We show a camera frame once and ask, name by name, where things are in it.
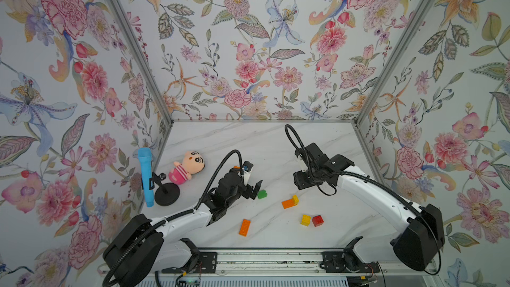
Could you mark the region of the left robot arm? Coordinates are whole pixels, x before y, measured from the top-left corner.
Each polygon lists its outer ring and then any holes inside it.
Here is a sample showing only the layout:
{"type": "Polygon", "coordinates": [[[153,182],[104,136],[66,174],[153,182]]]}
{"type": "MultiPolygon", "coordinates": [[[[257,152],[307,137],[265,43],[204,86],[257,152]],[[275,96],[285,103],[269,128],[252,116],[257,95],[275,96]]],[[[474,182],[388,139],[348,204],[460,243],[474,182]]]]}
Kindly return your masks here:
{"type": "Polygon", "coordinates": [[[256,199],[262,182],[248,184],[249,175],[250,170],[232,168],[217,187],[206,187],[194,207],[153,219],[136,215],[103,253],[109,268],[103,286],[136,286],[167,269],[181,276],[195,271],[201,252],[187,235],[219,221],[238,199],[256,199]]]}

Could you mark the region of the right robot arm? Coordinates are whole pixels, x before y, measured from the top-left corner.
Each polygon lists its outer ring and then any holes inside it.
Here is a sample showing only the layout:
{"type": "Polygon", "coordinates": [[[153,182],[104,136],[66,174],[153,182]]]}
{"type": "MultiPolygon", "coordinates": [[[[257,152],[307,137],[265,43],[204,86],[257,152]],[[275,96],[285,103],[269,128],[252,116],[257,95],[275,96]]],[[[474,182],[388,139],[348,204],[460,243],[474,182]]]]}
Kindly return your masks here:
{"type": "Polygon", "coordinates": [[[294,155],[300,163],[300,170],[294,173],[298,189],[326,183],[354,195],[393,226],[393,234],[358,236],[351,240],[343,248],[351,260],[362,264],[398,261],[414,271],[424,272],[440,256],[444,232],[442,214],[437,207],[413,205],[370,178],[345,156],[337,154],[328,158],[315,143],[296,148],[294,155]]]}

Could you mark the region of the red square brick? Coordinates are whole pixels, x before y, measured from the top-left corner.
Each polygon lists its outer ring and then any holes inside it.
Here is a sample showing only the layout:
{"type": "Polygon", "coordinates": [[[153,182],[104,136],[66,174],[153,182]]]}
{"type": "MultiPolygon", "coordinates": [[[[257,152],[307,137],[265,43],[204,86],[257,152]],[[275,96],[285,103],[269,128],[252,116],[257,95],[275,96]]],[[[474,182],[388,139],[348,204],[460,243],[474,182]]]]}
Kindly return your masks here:
{"type": "Polygon", "coordinates": [[[312,218],[312,223],[314,227],[319,227],[324,224],[324,219],[321,215],[316,215],[312,218]]]}

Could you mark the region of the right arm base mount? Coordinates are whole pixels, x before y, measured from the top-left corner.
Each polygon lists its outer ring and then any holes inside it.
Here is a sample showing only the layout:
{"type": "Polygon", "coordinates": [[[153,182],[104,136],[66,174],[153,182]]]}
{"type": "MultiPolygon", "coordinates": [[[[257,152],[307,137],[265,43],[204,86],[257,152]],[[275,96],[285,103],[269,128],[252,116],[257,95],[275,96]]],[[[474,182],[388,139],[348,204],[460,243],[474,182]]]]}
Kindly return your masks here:
{"type": "Polygon", "coordinates": [[[322,252],[320,268],[328,274],[372,274],[379,272],[378,263],[363,263],[362,260],[354,254],[354,246],[362,238],[362,236],[354,238],[345,248],[341,249],[340,251],[322,252]]]}

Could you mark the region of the yellow square brick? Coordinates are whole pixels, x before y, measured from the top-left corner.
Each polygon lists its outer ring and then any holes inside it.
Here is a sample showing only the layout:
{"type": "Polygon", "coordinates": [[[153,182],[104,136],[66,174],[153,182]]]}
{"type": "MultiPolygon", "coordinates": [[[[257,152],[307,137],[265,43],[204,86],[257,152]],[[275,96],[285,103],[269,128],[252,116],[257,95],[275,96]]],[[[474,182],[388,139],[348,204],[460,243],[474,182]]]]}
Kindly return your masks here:
{"type": "Polygon", "coordinates": [[[308,227],[311,222],[312,222],[312,218],[309,215],[303,215],[301,218],[300,224],[305,227],[308,227]]]}

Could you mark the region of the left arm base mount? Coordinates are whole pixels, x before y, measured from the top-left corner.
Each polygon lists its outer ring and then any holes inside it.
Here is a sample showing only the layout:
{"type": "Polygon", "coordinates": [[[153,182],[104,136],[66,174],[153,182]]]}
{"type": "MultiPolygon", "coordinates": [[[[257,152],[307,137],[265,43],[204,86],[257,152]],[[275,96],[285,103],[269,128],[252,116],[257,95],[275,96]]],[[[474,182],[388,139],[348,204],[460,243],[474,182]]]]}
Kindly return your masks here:
{"type": "Polygon", "coordinates": [[[217,252],[201,251],[188,238],[182,238],[180,241],[186,245],[191,253],[184,265],[178,267],[180,273],[186,273],[187,275],[192,272],[198,272],[199,274],[215,274],[218,263],[217,252]]]}

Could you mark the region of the dark green square brick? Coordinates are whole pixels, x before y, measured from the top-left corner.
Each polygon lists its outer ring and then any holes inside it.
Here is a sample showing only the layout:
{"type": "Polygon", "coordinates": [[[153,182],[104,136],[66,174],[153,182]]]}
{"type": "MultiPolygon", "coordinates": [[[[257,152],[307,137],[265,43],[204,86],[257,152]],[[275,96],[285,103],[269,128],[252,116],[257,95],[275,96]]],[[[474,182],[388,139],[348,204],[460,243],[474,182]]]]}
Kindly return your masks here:
{"type": "Polygon", "coordinates": [[[264,199],[268,196],[267,192],[265,190],[260,190],[257,194],[258,199],[264,199]]]}

